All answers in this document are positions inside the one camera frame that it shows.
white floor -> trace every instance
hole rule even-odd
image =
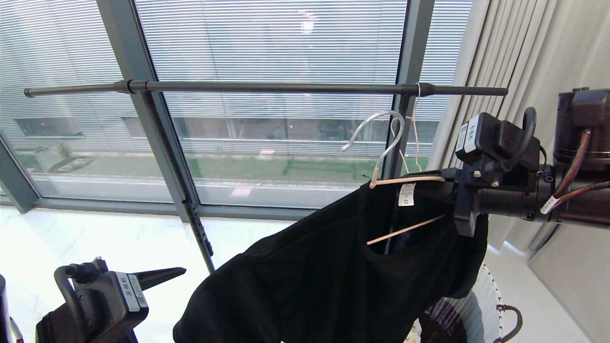
[[[188,225],[177,217],[35,209],[21,215],[0,208],[0,273],[7,280],[10,315],[34,342],[40,318],[63,303],[53,280],[60,265],[102,256],[110,270],[138,272],[184,267],[185,275],[147,290],[148,318],[136,328],[141,342],[171,342],[194,288],[207,270]],[[206,218],[216,266],[289,222]],[[524,325],[511,342],[589,342],[526,265],[527,256],[490,248],[486,263],[505,302],[521,309]],[[515,319],[505,316],[505,331]]]

curtain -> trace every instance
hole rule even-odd
[[[536,137],[552,160],[557,95],[574,87],[603,87],[604,63],[583,71],[602,57],[590,55],[603,41],[600,23],[610,2],[604,0],[478,1],[468,19],[456,66],[456,85],[507,87],[502,97],[452,96],[434,139],[442,146],[429,168],[459,166],[453,154],[462,123],[480,112],[520,125],[523,111],[538,113]],[[518,249],[539,248],[555,224],[491,216],[489,244],[508,241]]]

white care label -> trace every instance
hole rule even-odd
[[[464,123],[461,128],[459,128],[459,136],[457,137],[457,145],[456,152],[464,149],[464,140],[466,139],[466,131],[468,131],[468,123]]]
[[[127,274],[115,272],[117,275],[118,283],[121,285],[121,291],[123,291],[123,297],[127,303],[127,309],[129,312],[139,312],[140,306],[138,300],[135,298],[134,289],[131,287],[129,277]]]
[[[551,197],[547,200],[547,203],[545,203],[544,206],[542,206],[542,208],[540,209],[540,213],[547,214],[553,208],[553,206],[555,206],[557,201],[559,200],[551,195]]]
[[[138,300],[140,307],[148,307],[146,299],[144,298],[144,293],[142,292],[142,287],[140,287],[138,277],[133,274],[129,274],[129,281],[131,282],[131,286],[134,288],[135,298]]]
[[[466,140],[464,142],[464,151],[466,153],[476,150],[475,138],[476,138],[476,129],[478,126],[479,126],[479,114],[474,116],[468,122],[468,131],[466,132]]]
[[[415,184],[403,184],[400,187],[400,193],[398,193],[398,205],[399,206],[413,206],[415,201],[413,200],[413,194],[415,193]]]

laundry basket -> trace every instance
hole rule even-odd
[[[517,326],[502,336],[506,331],[502,327],[502,313],[506,310],[517,313]],[[428,322],[433,321],[434,326],[443,331],[445,339],[438,341],[451,343],[463,342],[464,330],[467,343],[507,342],[519,332],[523,323],[518,309],[502,304],[500,291],[486,265],[479,269],[476,283],[466,297],[443,298],[425,314]]]

glass pane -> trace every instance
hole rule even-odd
[[[432,21],[426,52],[423,58],[422,82],[437,85],[452,85],[455,67],[458,61],[459,48],[462,44],[464,29],[470,14],[472,0],[435,0]],[[432,141],[438,122],[443,117],[449,102],[449,95],[434,95],[422,98],[415,108],[417,134],[419,136],[419,164],[422,168],[428,165],[428,157],[432,152]],[[415,163],[417,147],[415,132],[409,131],[405,156],[409,171],[416,172],[419,168]]]
[[[96,2],[0,0],[0,12],[0,126],[40,193],[171,201],[129,95],[23,95],[123,78]]]
[[[136,0],[162,81],[393,84],[406,0]],[[166,93],[203,203],[322,207],[370,176],[391,95]]]

